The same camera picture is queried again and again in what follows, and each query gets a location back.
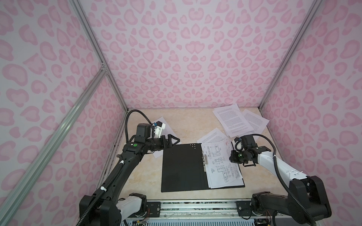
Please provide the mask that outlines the technical drawing sheet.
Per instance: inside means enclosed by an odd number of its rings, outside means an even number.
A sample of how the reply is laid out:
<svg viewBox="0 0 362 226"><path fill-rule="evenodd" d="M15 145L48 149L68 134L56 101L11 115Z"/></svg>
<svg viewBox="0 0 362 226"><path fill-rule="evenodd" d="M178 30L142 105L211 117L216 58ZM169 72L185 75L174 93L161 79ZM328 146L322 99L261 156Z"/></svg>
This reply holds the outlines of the technical drawing sheet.
<svg viewBox="0 0 362 226"><path fill-rule="evenodd" d="M206 172L211 169L239 168L237 163L231 163L229 160L233 150L231 141L224 140L217 143L201 144L201 147L205 159Z"/></svg>

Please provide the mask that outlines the red and black folder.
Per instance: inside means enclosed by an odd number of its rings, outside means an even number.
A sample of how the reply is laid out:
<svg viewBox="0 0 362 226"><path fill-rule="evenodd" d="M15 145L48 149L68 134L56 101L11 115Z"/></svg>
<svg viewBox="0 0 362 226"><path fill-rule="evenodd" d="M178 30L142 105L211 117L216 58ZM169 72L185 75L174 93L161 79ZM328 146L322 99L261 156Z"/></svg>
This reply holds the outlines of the red and black folder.
<svg viewBox="0 0 362 226"><path fill-rule="evenodd" d="M182 144L163 153L161 192L209 190L201 144Z"/></svg>

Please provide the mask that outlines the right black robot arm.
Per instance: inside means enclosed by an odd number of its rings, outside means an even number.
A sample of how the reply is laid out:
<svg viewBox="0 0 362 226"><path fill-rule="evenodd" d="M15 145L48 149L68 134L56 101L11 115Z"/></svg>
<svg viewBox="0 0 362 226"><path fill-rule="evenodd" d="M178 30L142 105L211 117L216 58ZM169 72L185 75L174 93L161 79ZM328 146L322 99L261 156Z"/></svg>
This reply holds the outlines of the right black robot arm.
<svg viewBox="0 0 362 226"><path fill-rule="evenodd" d="M232 163L244 167L261 165L272 173L287 195L271 192L254 193L250 199L249 214L262 216L273 211L272 223L276 216L290 216L299 224L315 226L317 221L332 216L330 202L323 181L318 176L309 176L296 170L277 156L274 143L262 134L244 135L234 139L230 155Z"/></svg>

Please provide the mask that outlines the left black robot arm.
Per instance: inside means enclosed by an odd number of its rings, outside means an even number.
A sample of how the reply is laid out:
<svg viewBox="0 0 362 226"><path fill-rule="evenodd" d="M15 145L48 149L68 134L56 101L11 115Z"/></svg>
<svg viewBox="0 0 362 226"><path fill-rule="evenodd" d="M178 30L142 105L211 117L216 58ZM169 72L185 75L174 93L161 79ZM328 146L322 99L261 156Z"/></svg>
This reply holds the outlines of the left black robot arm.
<svg viewBox="0 0 362 226"><path fill-rule="evenodd" d="M119 195L133 170L144 155L177 145L180 139L172 134L162 135L165 125L140 123L118 156L119 161L101 186L92 194L85 195L79 203L79 226L119 226L129 216L143 217L147 211L147 197L131 193L127 198Z"/></svg>

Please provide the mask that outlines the lower left paper sheet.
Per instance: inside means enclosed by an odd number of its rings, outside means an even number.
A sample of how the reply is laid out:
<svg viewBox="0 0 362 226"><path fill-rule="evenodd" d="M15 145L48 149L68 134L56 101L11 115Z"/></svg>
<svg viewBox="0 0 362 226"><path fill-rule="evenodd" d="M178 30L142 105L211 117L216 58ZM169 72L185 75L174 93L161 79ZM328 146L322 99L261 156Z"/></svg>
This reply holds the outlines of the lower left paper sheet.
<svg viewBox="0 0 362 226"><path fill-rule="evenodd" d="M177 136L176 133L172 130L172 128L169 126L169 124L166 122L166 120L164 119L164 117L160 117L159 119L155 120L154 122L162 122L163 124L166 125L166 127L162 130L161 135L165 135L166 137L168 136L168 134L171 134L173 136ZM155 159L159 158L160 156L163 155L163 150L161 151L156 151L153 153L153 156Z"/></svg>

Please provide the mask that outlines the large text sheet far right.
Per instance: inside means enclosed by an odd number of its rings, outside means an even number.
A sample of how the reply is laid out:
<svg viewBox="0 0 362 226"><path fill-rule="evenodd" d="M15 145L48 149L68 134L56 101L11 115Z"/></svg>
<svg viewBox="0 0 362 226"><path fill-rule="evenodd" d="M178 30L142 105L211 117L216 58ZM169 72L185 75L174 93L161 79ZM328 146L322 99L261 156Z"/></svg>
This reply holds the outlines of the large text sheet far right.
<svg viewBox="0 0 362 226"><path fill-rule="evenodd" d="M230 138L240 137L253 131L253 127L236 104L215 108L213 113Z"/></svg>

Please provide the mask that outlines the text sheet right corner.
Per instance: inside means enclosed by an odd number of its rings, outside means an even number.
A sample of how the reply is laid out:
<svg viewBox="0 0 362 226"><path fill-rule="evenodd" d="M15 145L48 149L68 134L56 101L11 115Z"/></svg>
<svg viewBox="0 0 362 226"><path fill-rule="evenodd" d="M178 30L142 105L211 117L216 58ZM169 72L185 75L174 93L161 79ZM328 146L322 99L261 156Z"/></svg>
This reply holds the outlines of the text sheet right corner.
<svg viewBox="0 0 362 226"><path fill-rule="evenodd" d="M250 135L250 134L262 134L263 131L266 129L267 124L269 123L268 119L263 118L262 116L259 116L249 110L244 110L242 114L245 117L245 119L248 121L248 123L252 126L253 130L246 132L241 136Z"/></svg>

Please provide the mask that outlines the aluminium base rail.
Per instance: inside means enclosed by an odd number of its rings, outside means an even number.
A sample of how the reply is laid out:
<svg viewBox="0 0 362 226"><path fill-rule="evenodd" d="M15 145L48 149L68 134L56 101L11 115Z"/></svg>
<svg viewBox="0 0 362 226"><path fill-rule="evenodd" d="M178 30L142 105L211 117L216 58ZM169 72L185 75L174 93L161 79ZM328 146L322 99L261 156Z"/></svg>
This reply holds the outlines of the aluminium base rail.
<svg viewBox="0 0 362 226"><path fill-rule="evenodd" d="M283 212L260 209L251 200L150 200L130 194L112 201L85 196L78 226L271 226Z"/></svg>

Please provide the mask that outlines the aluminium frame post left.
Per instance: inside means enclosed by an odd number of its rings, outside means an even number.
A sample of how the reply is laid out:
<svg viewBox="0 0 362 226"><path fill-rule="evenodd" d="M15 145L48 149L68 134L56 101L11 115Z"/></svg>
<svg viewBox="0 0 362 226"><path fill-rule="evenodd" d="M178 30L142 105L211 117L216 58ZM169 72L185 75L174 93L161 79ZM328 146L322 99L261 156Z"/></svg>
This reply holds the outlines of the aluminium frame post left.
<svg viewBox="0 0 362 226"><path fill-rule="evenodd" d="M94 53L96 54L102 68L106 71L107 78L109 79L109 81L111 83L111 87L113 88L114 92L116 93L116 97L118 98L123 110L125 112L128 112L128 108L125 104L125 100L122 97L121 91L116 83L116 79L114 78L114 75L109 68L107 60L105 59L105 55L102 52L100 44L97 40L97 37L96 37L90 23L89 23L89 20L87 18L87 15L83 9L81 2L79 0L70 0L69 3L72 6L76 16L78 17L81 27L83 28L83 30L90 42L90 45L92 46L92 49L94 50Z"/></svg>

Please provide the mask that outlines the aluminium frame post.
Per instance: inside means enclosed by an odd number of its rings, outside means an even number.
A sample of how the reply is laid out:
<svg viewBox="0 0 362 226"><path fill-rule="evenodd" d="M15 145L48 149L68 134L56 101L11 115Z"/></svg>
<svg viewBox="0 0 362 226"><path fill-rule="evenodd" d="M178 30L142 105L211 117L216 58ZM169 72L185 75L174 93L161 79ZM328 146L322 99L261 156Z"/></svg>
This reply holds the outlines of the aluminium frame post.
<svg viewBox="0 0 362 226"><path fill-rule="evenodd" d="M309 29L309 27L311 26L311 24L313 23L315 17L318 15L322 5L323 5L324 1L323 0L314 0L308 10L308 12L306 13L305 18L303 19L301 26L299 27L295 37L292 40L291 45L289 46L285 57L283 58L283 60L281 61L281 64L279 66L279 68L277 69L273 79L271 80L271 83L258 107L259 111L261 112L263 110L263 108L266 106L266 103L268 101L268 99L270 98L270 96L272 95L272 92L274 90L274 88L276 87L276 84L278 82L278 80L282 77L288 63L290 62L290 60L292 59L294 53L296 52L296 50L298 49L298 46L300 45L303 37L305 36L307 30Z"/></svg>
<svg viewBox="0 0 362 226"><path fill-rule="evenodd" d="M121 91L116 83L116 79L114 78L114 75L109 68L107 60L105 59L105 55L102 52L100 44L97 40L97 37L96 37L90 23L89 23L89 20L87 18L87 15L83 9L81 2L79 0L70 0L69 3L72 6L76 16L78 17L81 27L83 28L83 30L90 42L90 45L92 46L92 49L94 50L94 53L96 54L102 68L106 71L107 78L109 79L109 81L111 83L111 87L113 88L114 92L116 93L116 97L118 98L123 110L125 112L128 112L128 108L125 104L125 100L122 97Z"/></svg>

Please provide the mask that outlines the aluminium frame post right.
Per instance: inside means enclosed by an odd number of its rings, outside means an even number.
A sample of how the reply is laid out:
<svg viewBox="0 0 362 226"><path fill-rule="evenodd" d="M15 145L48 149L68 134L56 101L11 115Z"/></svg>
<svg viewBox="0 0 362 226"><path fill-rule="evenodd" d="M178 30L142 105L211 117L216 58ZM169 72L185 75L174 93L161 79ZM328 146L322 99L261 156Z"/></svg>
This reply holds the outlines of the aluminium frame post right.
<svg viewBox="0 0 362 226"><path fill-rule="evenodd" d="M323 0L314 0L308 10L308 12L306 13L305 18L303 19L301 26L299 27L295 37L292 40L291 45L289 46L285 57L283 58L283 60L281 61L281 64L279 66L279 68L277 69L273 79L271 80L271 83L258 107L259 111L261 112L263 110L263 108L266 106L266 103L268 101L268 99L270 98L270 96L272 95L272 92L274 90L274 88L276 87L276 84L278 82L278 80L282 77L288 63L290 62L290 60L292 59L294 53L296 52L296 50L298 49L298 46L300 45L303 37L305 36L307 30L309 29L309 27L311 26L311 24L313 23L315 17L318 15L322 5L323 5L324 1Z"/></svg>

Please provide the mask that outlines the aluminium frame strut left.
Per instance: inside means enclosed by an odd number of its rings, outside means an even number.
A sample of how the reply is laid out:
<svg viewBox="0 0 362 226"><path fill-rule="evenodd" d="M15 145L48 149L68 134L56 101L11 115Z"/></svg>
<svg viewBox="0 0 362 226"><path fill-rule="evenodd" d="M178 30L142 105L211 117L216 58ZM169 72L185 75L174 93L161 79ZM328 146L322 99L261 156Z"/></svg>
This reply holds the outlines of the aluminium frame strut left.
<svg viewBox="0 0 362 226"><path fill-rule="evenodd" d="M42 172L50 162L51 158L66 138L71 127L74 125L90 98L95 93L98 86L107 74L107 69L101 68L95 78L84 90L71 110L58 126L57 130L47 139L47 143L40 150L40 153L25 171L15 188L10 192L5 202L1 206L1 225L6 226L13 219L14 215L32 190Z"/></svg>

